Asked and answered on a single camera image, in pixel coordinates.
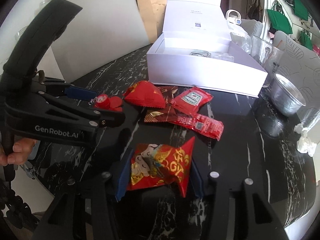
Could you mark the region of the person's left hand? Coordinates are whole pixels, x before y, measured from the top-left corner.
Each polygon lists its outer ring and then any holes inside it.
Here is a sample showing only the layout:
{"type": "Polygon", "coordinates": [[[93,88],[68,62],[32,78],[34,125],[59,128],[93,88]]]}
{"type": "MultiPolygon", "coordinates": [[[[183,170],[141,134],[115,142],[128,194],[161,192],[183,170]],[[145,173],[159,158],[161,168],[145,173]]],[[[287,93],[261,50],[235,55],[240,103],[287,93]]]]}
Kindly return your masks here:
{"type": "Polygon", "coordinates": [[[0,163],[1,166],[7,165],[23,165],[31,154],[37,140],[22,138],[15,142],[12,147],[12,152],[9,155],[5,155],[3,147],[1,145],[1,156],[0,163]]]}

